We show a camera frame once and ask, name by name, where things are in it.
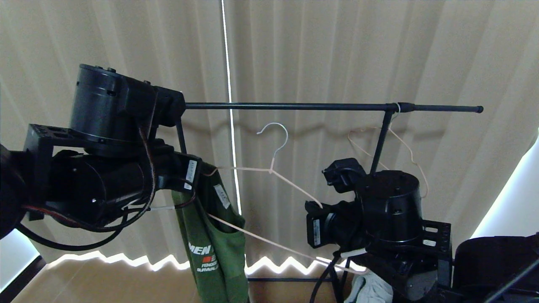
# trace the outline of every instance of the white label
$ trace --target white label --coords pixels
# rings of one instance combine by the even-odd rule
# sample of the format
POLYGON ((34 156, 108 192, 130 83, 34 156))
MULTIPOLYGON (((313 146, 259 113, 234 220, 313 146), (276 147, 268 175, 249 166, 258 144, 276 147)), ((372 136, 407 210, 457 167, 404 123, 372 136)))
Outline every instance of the white label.
MULTIPOLYGON (((187 167, 187 174, 185 175, 185 179, 189 182, 193 182, 195 179, 195 172, 197 170, 197 161, 195 160, 189 160, 189 166, 187 167)), ((184 184, 183 188, 191 190, 193 187, 189 184, 184 184)))
POLYGON ((224 208, 228 209, 230 206, 230 200, 229 197, 226 195, 226 191, 223 189, 221 184, 215 185, 213 188, 215 188, 215 192, 217 193, 219 200, 221 200, 221 203, 223 204, 224 208))
POLYGON ((427 246, 436 246, 436 241, 432 241, 432 240, 423 240, 423 244, 427 245, 427 246))
POLYGON ((313 221, 314 230, 314 246, 320 245, 320 219, 313 221))

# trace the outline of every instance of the horizontal bar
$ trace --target horizontal bar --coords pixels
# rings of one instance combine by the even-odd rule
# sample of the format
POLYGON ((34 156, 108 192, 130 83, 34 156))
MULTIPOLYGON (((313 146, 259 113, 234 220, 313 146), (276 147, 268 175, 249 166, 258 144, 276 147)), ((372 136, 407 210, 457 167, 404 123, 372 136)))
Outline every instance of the horizontal bar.
POLYGON ((186 109, 265 109, 265 110, 299 110, 299 111, 382 111, 403 113, 413 111, 430 112, 470 112, 481 113, 482 106, 454 105, 415 105, 400 102, 385 104, 355 104, 355 103, 225 103, 225 102, 194 102, 185 103, 186 109))
MULTIPOLYGON (((318 278, 247 278, 251 282, 316 282, 318 278)), ((331 282, 330 278, 325 278, 323 282, 331 282)))

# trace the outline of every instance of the brown floor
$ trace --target brown floor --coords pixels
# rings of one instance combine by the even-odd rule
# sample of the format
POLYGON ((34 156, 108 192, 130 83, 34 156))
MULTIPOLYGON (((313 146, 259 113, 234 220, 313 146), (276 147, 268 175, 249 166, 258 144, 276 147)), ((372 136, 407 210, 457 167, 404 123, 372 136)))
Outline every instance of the brown floor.
MULTIPOLYGON (((271 272, 258 276, 276 277, 271 272)), ((282 277, 304 277, 290 269, 282 277)), ((314 283, 250 282, 251 302, 308 302, 314 283)), ((330 283, 323 283, 316 302, 334 302, 330 283)), ((66 260, 47 265, 15 298, 14 303, 200 302, 190 270, 167 264, 152 271, 147 264, 132 267, 123 261, 66 260)))

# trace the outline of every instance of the curtain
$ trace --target curtain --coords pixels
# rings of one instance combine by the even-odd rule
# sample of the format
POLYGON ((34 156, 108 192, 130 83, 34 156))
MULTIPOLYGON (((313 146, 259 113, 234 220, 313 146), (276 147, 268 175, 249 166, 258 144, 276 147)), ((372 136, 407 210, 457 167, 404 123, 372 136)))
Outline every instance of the curtain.
MULTIPOLYGON (((535 2, 0 2, 2 144, 23 147, 27 124, 67 127, 80 63, 180 90, 187 102, 325 102, 483 105, 474 113, 398 115, 392 129, 414 151, 429 182, 425 219, 453 224, 453 246, 488 211, 539 125, 539 3, 535 2), (223 24, 226 23, 226 35, 223 24)), ((380 112, 233 111, 239 166, 268 168, 284 133, 275 170, 334 204, 350 201, 320 173, 334 160, 370 158, 347 140, 350 130, 380 126, 380 112)), ((189 110, 182 117, 189 153, 232 166, 229 111, 189 110)), ((351 138, 373 153, 378 130, 351 138)), ((158 136, 177 150, 173 128, 158 136)), ((388 134, 381 162, 420 179, 408 150, 388 134)), ((236 201, 232 171, 221 172, 236 201)), ((238 172, 248 230, 312 256, 306 242, 308 199, 266 173, 238 172)), ((170 205, 161 191, 154 205, 170 205)), ((26 222, 61 243, 103 235, 46 219, 26 222)), ((173 212, 150 212, 100 248, 151 263, 172 254, 186 261, 173 212)), ((64 252, 36 245, 45 260, 64 252)), ((247 262, 286 251, 248 237, 247 262)), ((305 265, 310 261, 297 258, 305 265)))

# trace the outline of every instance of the green tank top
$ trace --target green tank top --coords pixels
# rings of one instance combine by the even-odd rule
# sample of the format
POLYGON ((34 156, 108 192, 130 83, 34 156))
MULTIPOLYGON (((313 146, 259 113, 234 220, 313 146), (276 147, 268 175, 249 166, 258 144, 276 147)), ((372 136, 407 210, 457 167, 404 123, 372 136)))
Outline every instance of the green tank top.
MULTIPOLYGON (((245 235, 206 213, 240 228, 245 219, 230 205, 219 172, 202 163, 196 184, 195 200, 176 210, 185 250, 195 277, 198 294, 205 303, 246 303, 248 284, 245 276, 245 235)), ((172 192, 174 204, 183 204, 191 196, 172 192)))

